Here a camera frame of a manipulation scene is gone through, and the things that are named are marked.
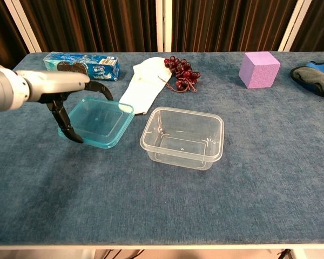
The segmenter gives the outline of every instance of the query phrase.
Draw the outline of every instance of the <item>red grapes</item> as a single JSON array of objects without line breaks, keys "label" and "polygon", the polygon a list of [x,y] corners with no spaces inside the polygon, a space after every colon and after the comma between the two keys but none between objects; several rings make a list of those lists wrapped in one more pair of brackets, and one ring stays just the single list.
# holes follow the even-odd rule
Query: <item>red grapes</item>
[{"label": "red grapes", "polygon": [[200,78],[200,73],[192,70],[190,62],[184,58],[179,60],[175,56],[170,56],[170,58],[164,60],[164,65],[178,78],[175,82],[177,89],[175,90],[167,83],[169,89],[175,92],[197,91],[194,86],[197,83],[197,79]]}]

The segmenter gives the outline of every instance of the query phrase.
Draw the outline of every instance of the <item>teal plastic container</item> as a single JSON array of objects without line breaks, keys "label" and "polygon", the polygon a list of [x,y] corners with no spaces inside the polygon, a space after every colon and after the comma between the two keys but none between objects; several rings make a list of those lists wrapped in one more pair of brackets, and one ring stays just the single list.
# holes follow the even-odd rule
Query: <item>teal plastic container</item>
[{"label": "teal plastic container", "polygon": [[[133,107],[106,99],[86,97],[69,114],[71,125],[85,144],[115,146],[134,117]],[[67,139],[61,129],[58,134]]]}]

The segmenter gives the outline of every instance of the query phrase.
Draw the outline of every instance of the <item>blue box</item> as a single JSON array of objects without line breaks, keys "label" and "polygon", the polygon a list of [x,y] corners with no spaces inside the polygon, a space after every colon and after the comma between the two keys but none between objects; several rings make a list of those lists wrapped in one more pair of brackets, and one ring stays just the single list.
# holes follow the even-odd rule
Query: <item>blue box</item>
[{"label": "blue box", "polygon": [[120,66],[117,57],[50,52],[43,59],[43,62],[49,71],[80,72],[95,80],[117,81],[120,76]]}]

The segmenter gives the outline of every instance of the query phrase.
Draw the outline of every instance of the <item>clear plastic container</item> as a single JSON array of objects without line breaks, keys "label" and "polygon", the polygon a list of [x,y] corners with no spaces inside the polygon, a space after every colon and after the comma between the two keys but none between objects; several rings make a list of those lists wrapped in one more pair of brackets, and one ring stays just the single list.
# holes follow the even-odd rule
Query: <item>clear plastic container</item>
[{"label": "clear plastic container", "polygon": [[[85,144],[111,148],[132,121],[133,107],[103,98],[86,97],[69,114],[71,125]],[[58,134],[66,138],[63,132]]]},{"label": "clear plastic container", "polygon": [[140,145],[156,162],[207,170],[222,156],[224,122],[214,114],[158,107]]}]

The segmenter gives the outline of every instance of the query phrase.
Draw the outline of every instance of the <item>dark curtain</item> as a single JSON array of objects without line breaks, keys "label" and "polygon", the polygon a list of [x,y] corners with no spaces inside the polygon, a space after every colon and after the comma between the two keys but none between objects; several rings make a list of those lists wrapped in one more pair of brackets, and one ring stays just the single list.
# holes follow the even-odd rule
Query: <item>dark curtain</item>
[{"label": "dark curtain", "polygon": [[0,64],[13,69],[28,53],[28,49],[4,3],[0,0]]},{"label": "dark curtain", "polygon": [[313,0],[291,51],[324,51],[324,0]]},{"label": "dark curtain", "polygon": [[155,0],[21,0],[21,4],[44,52],[157,51]]},{"label": "dark curtain", "polygon": [[172,51],[276,51],[297,0],[174,0]]}]

